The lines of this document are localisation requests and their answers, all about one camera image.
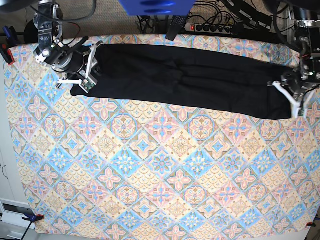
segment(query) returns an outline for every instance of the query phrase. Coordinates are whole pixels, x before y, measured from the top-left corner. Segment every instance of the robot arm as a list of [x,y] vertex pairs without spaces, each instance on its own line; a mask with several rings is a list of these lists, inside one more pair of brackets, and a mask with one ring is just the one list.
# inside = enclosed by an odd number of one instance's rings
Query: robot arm
[[[65,73],[59,79],[57,87],[62,84],[78,84],[86,93],[88,93],[98,81],[91,75],[91,71],[98,67],[95,59],[98,44],[90,47],[83,46],[89,39],[84,37],[73,47],[63,43],[62,11],[55,0],[41,0],[38,3],[38,11],[34,16],[34,24],[38,28],[39,46],[34,51],[36,61],[55,71]],[[48,16],[57,21],[48,20]]]

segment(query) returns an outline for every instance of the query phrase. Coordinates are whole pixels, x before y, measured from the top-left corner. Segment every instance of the clamp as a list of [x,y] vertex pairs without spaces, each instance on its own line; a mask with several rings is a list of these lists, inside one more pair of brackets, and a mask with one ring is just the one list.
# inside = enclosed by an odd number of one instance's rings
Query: clamp
[[9,66],[15,63],[14,56],[10,49],[7,49],[5,44],[0,44],[0,54],[2,55],[3,59],[6,61]]
[[38,222],[38,221],[40,221],[42,219],[45,219],[45,216],[43,216],[43,215],[33,215],[33,214],[26,214],[26,213],[24,215],[26,217],[22,217],[22,219],[25,220],[25,221],[29,221],[30,224],[29,224],[28,228],[26,229],[26,231],[24,232],[21,240],[23,240],[25,238],[25,236],[26,236],[31,224],[34,224],[35,222]]
[[25,221],[30,221],[32,224],[35,222],[38,222],[42,219],[45,219],[45,216],[43,215],[33,215],[33,214],[24,214],[26,217],[22,217]]

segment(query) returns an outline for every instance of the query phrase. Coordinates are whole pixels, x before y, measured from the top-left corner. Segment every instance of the red clamp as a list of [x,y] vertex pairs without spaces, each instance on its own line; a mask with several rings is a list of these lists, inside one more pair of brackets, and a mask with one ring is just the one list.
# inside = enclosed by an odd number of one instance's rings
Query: red clamp
[[9,66],[15,63],[15,58],[12,55],[11,50],[7,49],[7,46],[5,44],[0,45],[0,53]]

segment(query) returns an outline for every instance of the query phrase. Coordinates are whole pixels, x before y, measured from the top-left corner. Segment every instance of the blue object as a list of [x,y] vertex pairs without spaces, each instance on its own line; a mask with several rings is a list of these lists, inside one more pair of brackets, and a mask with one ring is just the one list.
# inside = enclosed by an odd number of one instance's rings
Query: blue object
[[129,16],[186,16],[196,0],[119,0]]
[[26,221],[30,221],[31,223],[35,223],[35,222],[38,222],[42,219],[44,219],[45,217],[42,216],[42,215],[34,215],[34,214],[27,214],[25,213],[24,214],[26,217],[22,217],[23,220],[26,220]]
[[4,26],[3,28],[3,32],[5,33],[6,37],[9,39],[9,38],[12,38],[12,34],[11,34],[11,31],[9,29],[9,27],[7,26]]

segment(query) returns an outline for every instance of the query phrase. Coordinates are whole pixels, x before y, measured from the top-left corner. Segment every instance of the power strip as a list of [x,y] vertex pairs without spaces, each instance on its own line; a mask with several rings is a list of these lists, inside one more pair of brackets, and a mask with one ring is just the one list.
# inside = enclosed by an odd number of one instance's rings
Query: power strip
[[197,23],[187,23],[184,26],[186,32],[192,33],[221,33],[221,34],[229,34],[231,31],[231,26],[224,27],[223,25],[210,25],[210,24],[197,24]]

